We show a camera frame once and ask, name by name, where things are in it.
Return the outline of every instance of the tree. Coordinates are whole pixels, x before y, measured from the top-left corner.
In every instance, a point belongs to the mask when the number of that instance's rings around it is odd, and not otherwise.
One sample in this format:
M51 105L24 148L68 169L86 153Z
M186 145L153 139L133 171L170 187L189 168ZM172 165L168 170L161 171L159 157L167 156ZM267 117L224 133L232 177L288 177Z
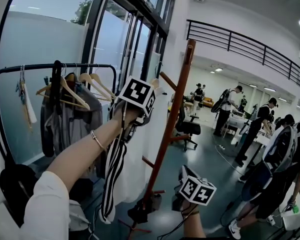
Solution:
M86 19L88 17L88 12L91 6L91 0L85 0L79 3L79 7L75 12L76 18L70 20L70 22L84 25L86 23Z

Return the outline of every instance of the wooden coat stand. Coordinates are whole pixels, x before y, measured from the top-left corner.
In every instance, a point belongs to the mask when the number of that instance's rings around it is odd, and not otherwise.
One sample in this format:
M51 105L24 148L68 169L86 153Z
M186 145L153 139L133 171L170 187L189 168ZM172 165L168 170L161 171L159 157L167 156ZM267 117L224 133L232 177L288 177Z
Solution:
M181 102L183 102L184 92L185 92L185 88L186 88L186 84L187 84L187 80L188 80L188 76L189 76L192 59L193 59L194 52L195 52L195 47L196 47L196 41L189 39L188 43L186 45L184 60L183 60L183 64L182 64L182 68L181 68L177 86L171 81L171 79L165 73L163 73L163 72L160 73L160 76L169 84L169 86L173 90L175 90L175 94L174 94L174 100L172 103L172 107L170 110L170 115L168 117L168 120L167 120L167 123L165 126L164 134L163 134L161 144L159 147L159 151L156 156L154 164L152 164L145 157L142 158L142 160L147 165L152 167L152 173L151 173L145 194L143 196L143 209L145 209L145 204L147 203L147 200L151 197L152 194L159 194L159 193L165 192L164 190L153 191L153 187L155 185L160 167L164 160L168 145L171 141L176 140L175 137L171 137L171 136L172 136L173 130L175 128L175 122L178 118L178 113L179 113L179 109L181 106ZM188 137L189 137L188 135L180 136L180 137L178 137L178 140L187 139ZM119 222L130 228L130 232L129 232L129 235L127 238L128 240L131 238L132 233L134 231L141 231L141 232L146 232L146 233L152 232L151 230L136 228L137 223L135 221L133 222L132 226L126 224L125 222L123 222L120 219L119 219Z

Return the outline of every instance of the balcony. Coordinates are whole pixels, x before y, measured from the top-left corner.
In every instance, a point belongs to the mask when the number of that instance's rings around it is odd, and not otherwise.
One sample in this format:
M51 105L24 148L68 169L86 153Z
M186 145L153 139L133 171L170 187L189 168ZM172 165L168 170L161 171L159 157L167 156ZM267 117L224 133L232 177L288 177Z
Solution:
M186 39L212 45L254 60L293 81L300 87L300 66L275 49L229 29L187 20Z

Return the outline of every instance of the black shorts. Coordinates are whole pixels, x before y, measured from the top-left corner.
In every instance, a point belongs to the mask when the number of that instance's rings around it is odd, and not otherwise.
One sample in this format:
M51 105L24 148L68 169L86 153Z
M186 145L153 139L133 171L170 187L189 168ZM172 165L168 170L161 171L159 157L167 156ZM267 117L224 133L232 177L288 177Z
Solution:
M287 181L287 178L281 176L274 176L269 186L257 198L250 201L252 205L258 206L255 214L257 219L266 219L284 201L292 181Z

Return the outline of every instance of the bracelet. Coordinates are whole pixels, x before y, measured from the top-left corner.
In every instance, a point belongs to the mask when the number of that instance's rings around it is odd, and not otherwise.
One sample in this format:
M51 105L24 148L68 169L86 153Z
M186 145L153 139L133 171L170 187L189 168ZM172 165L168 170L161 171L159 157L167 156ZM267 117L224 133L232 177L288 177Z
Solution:
M91 133L92 138L96 141L96 143L98 143L98 145L100 146L100 148L102 148L103 151L107 154L108 153L107 149L104 146L101 145L100 141L95 136L94 131L92 130L90 133Z
M197 211L193 211L193 212L191 212L191 213L183 213L182 214L182 216L192 216L192 215L196 215L196 214L198 214L199 213L199 211L197 210Z

